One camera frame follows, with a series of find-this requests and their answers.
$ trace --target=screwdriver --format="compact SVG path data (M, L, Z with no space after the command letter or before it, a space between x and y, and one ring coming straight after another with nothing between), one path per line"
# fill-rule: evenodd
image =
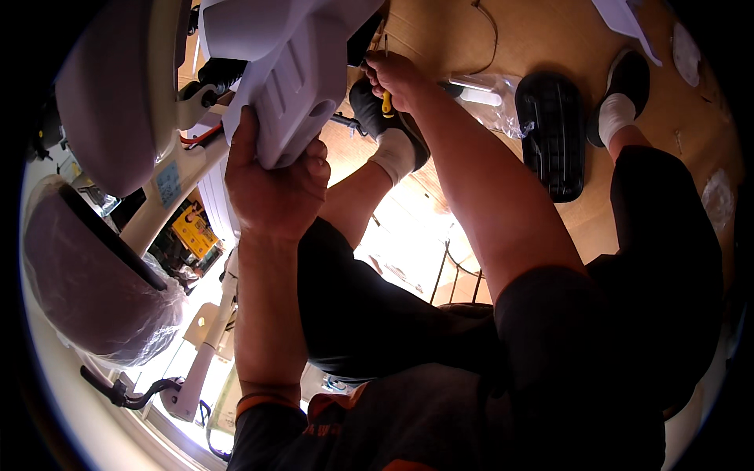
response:
M385 57L388 56L388 35L385 34ZM390 92L385 90L382 92L382 116L384 118L392 118L395 116L393 110L393 99L390 96Z

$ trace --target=black rubber mat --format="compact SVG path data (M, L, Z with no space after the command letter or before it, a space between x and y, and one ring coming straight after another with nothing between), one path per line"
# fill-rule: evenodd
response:
M516 89L523 162L556 203L573 201L584 188L584 105L573 83L555 72L534 72Z

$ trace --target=forearm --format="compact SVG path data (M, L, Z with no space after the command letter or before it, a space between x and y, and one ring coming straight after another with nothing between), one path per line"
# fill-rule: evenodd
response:
M297 247L241 235L234 351L242 386L298 390L308 354L296 292Z
M409 108L493 298L536 266L584 269L549 195L500 139L432 83L415 87Z

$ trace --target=bolt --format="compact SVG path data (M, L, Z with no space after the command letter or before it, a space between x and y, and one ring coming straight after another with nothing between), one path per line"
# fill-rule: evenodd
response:
M202 95L201 105L204 108L209 108L215 103L217 103L217 93L213 92L212 90L208 90L204 95Z

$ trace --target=black t-shirt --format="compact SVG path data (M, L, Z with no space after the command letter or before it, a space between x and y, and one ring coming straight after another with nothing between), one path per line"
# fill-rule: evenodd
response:
M506 354L496 384L433 363L350 396L317 394L308 415L248 396L228 469L660 469L661 411L615 318L588 277L532 270L495 304Z
M317 394L308 415L282 398L253 396L239 403L228 469L485 468L485 443L496 434L488 396L478 375L436 363L350 396Z

